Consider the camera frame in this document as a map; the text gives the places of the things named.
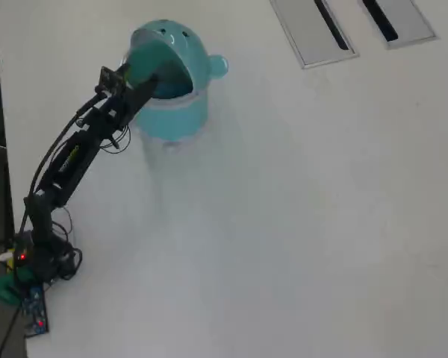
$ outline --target black cable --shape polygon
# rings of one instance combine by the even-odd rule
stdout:
[[[5,334],[5,337],[1,341],[1,344],[0,344],[0,358],[1,358],[1,354],[3,353],[3,350],[5,348],[5,345],[7,344],[8,338],[10,337],[10,333],[12,332],[12,328],[15,325],[16,319],[18,318],[18,314],[20,313],[21,309],[22,309],[22,305],[20,304],[16,308],[15,313],[13,314],[12,320],[10,321],[10,323],[8,325],[8,329],[7,329],[7,332]]]
[[[129,140],[128,140],[128,143],[126,143],[126,146],[124,148],[121,148],[118,151],[109,151],[106,148],[101,148],[101,150],[103,150],[109,154],[119,154],[119,153],[124,152],[126,149],[128,149],[129,145],[131,144],[131,130],[129,129],[129,127],[127,127],[126,133],[129,134]]]
[[[126,126],[125,130],[123,132],[121,132],[121,134],[117,138],[114,139],[116,141],[116,143],[121,142],[125,138],[125,136],[128,132],[129,132],[129,126]],[[114,147],[113,143],[111,143],[111,142],[109,142],[106,145],[100,146],[101,149],[106,149],[106,148],[110,148],[110,147]]]
[[[68,234],[71,234],[73,232],[72,214],[69,213],[69,210],[66,207],[62,207],[61,209],[65,210],[66,214],[68,215],[68,219],[69,219],[69,231],[68,231]]]
[[[69,242],[68,231],[66,231],[65,227],[62,224],[60,224],[59,222],[52,221],[52,224],[54,226],[57,226],[61,230],[62,234],[65,236],[66,242]]]
[[[53,160],[55,160],[55,157],[57,156],[58,152],[62,149],[62,147],[65,146],[65,144],[68,143],[68,140],[64,140],[53,152],[52,157],[50,158],[50,163],[53,162]]]
[[[65,281],[71,280],[76,275],[76,272],[78,272],[78,269],[81,266],[81,261],[83,261],[83,253],[81,252],[81,250],[79,248],[73,248],[72,252],[78,253],[78,263],[76,264],[76,267],[71,274],[68,274],[66,276],[60,275],[60,278]]]
[[[71,118],[69,120],[69,122],[66,123],[65,128],[63,128],[63,130],[60,132],[60,134],[58,134],[58,137],[55,139],[55,141],[52,143],[52,145],[50,146],[50,148],[46,152],[46,154],[43,157],[43,159],[40,161],[40,164],[38,165],[38,168],[35,171],[33,179],[31,180],[30,189],[28,190],[27,198],[31,198],[31,196],[33,195],[33,193],[35,191],[35,186],[37,185],[38,177],[40,176],[40,173],[41,173],[43,167],[45,166],[47,160],[50,158],[52,153],[55,151],[55,149],[57,148],[58,144],[60,143],[60,141],[65,136],[65,134],[68,133],[69,129],[75,124],[76,120],[80,117],[81,112],[84,111],[85,106],[80,108],[78,110],[78,112],[73,116],[73,118]],[[28,212],[27,212],[27,210],[25,208],[25,212],[23,213],[23,217],[22,217],[22,223],[20,225],[20,229],[19,229],[19,232],[18,232],[18,235],[17,235],[18,237],[22,237],[22,235],[23,235],[23,231],[25,229],[25,224],[27,222],[27,218],[28,218]],[[18,257],[16,255],[16,252],[13,252],[13,261],[16,262],[17,260],[18,260]],[[13,265],[13,279],[15,280],[16,285],[18,286],[18,288],[20,290],[23,290],[24,287],[22,285],[22,281],[18,277],[18,273],[17,273],[17,270],[16,270],[16,265]]]

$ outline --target white table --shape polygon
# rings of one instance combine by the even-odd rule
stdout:
[[[176,19],[231,65],[193,144],[96,158],[69,203],[83,266],[29,357],[448,358],[448,0],[417,3],[440,39],[387,51],[332,0],[361,56],[302,71],[267,0],[0,0],[16,224],[137,26]]]

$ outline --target green object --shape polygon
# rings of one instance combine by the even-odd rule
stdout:
[[[17,274],[22,282],[34,280],[34,276],[28,268],[18,268]],[[20,305],[21,300],[13,293],[14,291],[18,292],[13,280],[13,272],[0,276],[0,301],[12,306]]]

